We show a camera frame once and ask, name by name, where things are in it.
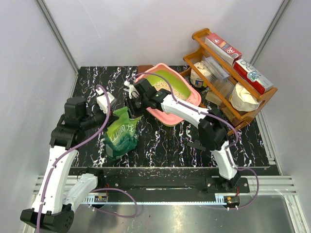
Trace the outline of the green cat litter bag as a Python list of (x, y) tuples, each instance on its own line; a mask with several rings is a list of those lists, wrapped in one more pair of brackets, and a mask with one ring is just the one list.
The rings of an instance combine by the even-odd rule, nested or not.
[(104, 135), (107, 156), (117, 160), (133, 150), (138, 144), (137, 123), (141, 117), (130, 118), (128, 107), (117, 109), (113, 117), (118, 117)]

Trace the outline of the pink green litter box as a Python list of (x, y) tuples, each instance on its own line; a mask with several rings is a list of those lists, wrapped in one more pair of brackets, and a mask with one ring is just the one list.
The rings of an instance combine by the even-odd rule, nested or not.
[(136, 82), (141, 79), (147, 79), (158, 91), (160, 89), (172, 90), (173, 95), (169, 97), (172, 103), (176, 103), (176, 100), (179, 100), (195, 106), (200, 105), (202, 98), (199, 92), (181, 74), (168, 65), (159, 63), (144, 72), (138, 69), (138, 72), (140, 76), (136, 77)]

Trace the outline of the black bag clip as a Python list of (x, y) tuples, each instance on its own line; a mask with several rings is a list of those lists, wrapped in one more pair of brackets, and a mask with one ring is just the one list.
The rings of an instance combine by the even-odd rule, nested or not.
[(206, 148), (201, 145), (199, 140), (195, 140), (194, 142), (188, 142), (187, 146), (196, 150), (206, 151)]

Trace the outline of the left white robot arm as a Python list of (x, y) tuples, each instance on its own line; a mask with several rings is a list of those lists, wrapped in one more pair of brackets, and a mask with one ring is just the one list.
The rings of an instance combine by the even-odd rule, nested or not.
[(78, 182), (68, 192), (65, 185), (73, 159), (78, 155), (78, 145), (86, 131), (97, 126), (105, 127), (109, 120), (108, 107), (116, 99), (109, 94), (96, 98), (97, 112), (88, 113), (83, 97), (67, 99), (64, 114), (51, 133), (47, 169), (31, 208), (22, 210), (20, 220), (38, 231), (67, 233), (73, 224), (74, 212), (93, 190), (105, 187), (104, 173), (96, 168), (86, 168)]

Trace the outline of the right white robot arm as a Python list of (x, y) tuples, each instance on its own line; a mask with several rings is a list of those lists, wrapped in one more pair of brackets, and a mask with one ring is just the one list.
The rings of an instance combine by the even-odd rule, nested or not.
[(221, 118), (217, 109), (208, 110), (195, 106), (174, 96), (166, 89), (156, 90), (147, 79), (134, 84), (125, 81), (129, 96), (125, 98), (131, 117), (139, 117), (149, 109), (163, 112), (165, 116), (173, 114), (198, 129), (201, 145), (212, 153), (216, 160), (220, 180), (217, 188), (226, 192), (234, 191), (239, 185), (240, 174), (229, 149), (228, 123)]

